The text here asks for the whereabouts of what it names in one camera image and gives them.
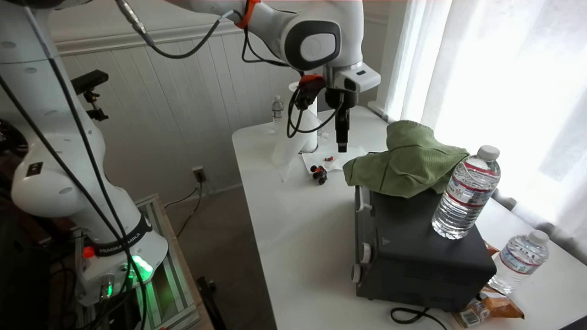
snack package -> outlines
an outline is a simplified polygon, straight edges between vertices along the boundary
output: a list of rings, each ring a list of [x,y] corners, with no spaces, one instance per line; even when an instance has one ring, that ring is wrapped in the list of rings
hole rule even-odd
[[[484,286],[481,292],[460,313],[453,313],[458,324],[467,329],[489,317],[524,318],[524,313],[511,299],[496,290]]]

sheer curtain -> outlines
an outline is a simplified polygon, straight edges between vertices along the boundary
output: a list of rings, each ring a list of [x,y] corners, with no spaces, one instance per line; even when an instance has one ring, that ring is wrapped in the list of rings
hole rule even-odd
[[[512,211],[587,263],[587,1],[409,1],[386,42],[370,106],[498,147]]]

green cloth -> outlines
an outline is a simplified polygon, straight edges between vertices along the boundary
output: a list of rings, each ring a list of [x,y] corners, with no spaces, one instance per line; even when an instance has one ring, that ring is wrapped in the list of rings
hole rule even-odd
[[[438,142],[431,128],[409,120],[387,127],[387,149],[348,161],[343,166],[346,183],[405,198],[428,188],[441,194],[454,166],[469,156],[465,149]]]

electrical outlet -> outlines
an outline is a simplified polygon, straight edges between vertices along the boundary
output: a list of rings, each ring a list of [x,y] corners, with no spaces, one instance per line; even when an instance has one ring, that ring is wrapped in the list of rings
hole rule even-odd
[[[204,172],[204,166],[192,167],[191,171],[194,173],[195,179],[199,182],[206,182],[206,173]]]

water bottle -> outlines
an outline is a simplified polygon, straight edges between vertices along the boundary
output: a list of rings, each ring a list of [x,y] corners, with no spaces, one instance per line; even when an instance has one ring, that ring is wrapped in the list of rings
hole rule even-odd
[[[496,147],[482,146],[455,166],[432,216],[432,227],[439,235],[451,240],[467,235],[500,182],[501,170],[495,161],[499,155]]]
[[[534,230],[528,235],[510,238],[508,244],[494,257],[497,273],[489,286],[508,295],[548,259],[548,235]]]
[[[273,125],[275,126],[275,131],[277,131],[281,117],[284,115],[284,103],[281,102],[281,97],[279,97],[279,95],[273,97],[271,110],[273,111]]]

